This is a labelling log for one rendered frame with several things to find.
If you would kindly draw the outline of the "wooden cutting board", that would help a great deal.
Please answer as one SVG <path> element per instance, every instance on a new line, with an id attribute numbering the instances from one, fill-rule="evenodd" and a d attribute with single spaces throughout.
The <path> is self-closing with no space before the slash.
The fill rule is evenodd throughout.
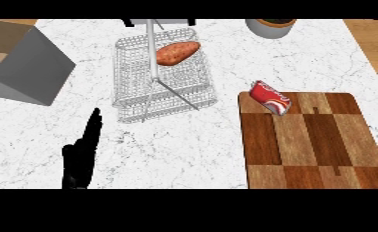
<path id="1" fill-rule="evenodd" d="M 378 189 L 378 145 L 353 95 L 286 96 L 282 116 L 237 96 L 248 187 Z"/>

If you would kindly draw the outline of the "orange sweet potato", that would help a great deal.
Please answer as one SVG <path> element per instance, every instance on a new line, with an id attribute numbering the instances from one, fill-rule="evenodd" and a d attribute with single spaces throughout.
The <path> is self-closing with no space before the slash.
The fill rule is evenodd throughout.
<path id="1" fill-rule="evenodd" d="M 177 42 L 156 51 L 156 63 L 162 66 L 177 65 L 199 50 L 201 44 L 195 41 Z"/>

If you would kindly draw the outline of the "red soda can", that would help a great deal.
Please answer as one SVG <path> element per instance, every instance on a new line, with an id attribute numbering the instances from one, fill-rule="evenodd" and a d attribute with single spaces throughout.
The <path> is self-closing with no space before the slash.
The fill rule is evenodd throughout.
<path id="1" fill-rule="evenodd" d="M 249 96 L 274 115 L 283 116 L 286 114 L 292 105 L 291 99 L 261 80 L 252 82 Z"/>

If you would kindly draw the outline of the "grey pot with brown rim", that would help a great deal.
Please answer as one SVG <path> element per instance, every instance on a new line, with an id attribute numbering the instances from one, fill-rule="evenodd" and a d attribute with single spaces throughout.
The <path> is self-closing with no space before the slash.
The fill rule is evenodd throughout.
<path id="1" fill-rule="evenodd" d="M 279 39 L 291 31 L 295 19 L 289 19 L 285 23 L 273 23 L 264 19 L 246 19 L 245 24 L 249 31 L 265 39 Z"/>

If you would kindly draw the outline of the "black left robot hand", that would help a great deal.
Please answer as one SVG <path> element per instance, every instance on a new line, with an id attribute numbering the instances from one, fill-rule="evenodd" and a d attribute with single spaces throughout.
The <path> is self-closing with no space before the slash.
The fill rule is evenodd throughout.
<path id="1" fill-rule="evenodd" d="M 102 116 L 100 109 L 96 108 L 87 121 L 82 137 L 62 148 L 63 189 L 85 189 L 90 185 L 100 130 Z"/>

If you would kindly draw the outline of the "grey box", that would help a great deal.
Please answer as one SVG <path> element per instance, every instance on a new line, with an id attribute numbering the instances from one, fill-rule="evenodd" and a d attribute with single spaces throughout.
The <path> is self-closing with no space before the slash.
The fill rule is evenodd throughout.
<path id="1" fill-rule="evenodd" d="M 0 98 L 50 106 L 74 68 L 34 25 L 0 21 Z"/>

